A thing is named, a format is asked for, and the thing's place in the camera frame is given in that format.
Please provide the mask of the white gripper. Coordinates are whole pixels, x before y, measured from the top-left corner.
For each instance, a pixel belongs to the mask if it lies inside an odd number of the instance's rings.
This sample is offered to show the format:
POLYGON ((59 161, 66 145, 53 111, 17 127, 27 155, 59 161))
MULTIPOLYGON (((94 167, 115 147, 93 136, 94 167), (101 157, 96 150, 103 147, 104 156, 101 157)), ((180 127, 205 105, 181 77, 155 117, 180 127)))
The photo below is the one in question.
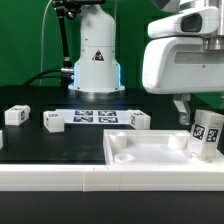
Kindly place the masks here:
POLYGON ((202 38, 151 41, 144 52, 142 83, 149 93, 174 94, 179 122, 190 124, 189 94, 224 91, 224 51, 205 51, 202 38))

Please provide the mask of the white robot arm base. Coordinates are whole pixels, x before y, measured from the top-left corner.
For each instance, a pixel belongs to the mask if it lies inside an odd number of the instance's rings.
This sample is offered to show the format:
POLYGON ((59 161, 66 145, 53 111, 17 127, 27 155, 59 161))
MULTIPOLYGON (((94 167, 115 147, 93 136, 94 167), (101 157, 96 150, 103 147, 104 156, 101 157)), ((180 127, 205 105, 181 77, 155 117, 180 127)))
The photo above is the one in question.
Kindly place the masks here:
POLYGON ((115 59, 116 23, 100 5, 83 6, 81 48, 70 90, 86 93, 123 91, 121 67, 115 59))

